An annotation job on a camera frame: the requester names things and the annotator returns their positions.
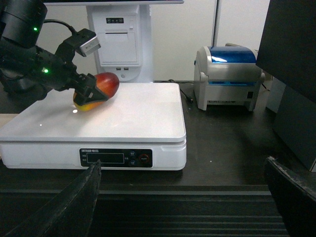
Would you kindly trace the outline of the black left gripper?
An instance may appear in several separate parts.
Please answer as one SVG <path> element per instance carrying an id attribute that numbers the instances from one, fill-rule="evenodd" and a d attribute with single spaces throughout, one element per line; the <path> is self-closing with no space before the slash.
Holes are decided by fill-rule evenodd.
<path id="1" fill-rule="evenodd" d="M 96 77 L 78 74 L 72 63 L 76 52 L 86 56 L 85 47 L 86 29 L 72 33 L 54 54 L 37 46 L 37 83 L 58 91 L 74 88 L 74 102 L 79 106 L 107 101 L 109 97 L 97 87 Z"/>

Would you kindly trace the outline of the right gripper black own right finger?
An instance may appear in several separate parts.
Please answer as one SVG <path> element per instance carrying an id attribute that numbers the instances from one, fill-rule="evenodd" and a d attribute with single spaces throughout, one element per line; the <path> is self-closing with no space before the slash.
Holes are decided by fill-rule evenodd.
<path id="1" fill-rule="evenodd" d="M 264 177 L 291 237 L 316 235 L 316 190 L 302 177 L 268 157 Z"/>

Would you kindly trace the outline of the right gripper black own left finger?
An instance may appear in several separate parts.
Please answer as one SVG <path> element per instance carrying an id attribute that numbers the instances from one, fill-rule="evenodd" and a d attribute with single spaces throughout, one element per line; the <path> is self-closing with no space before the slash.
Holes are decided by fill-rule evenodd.
<path id="1" fill-rule="evenodd" d="M 6 237 L 86 237 L 99 194 L 98 160 Z"/>

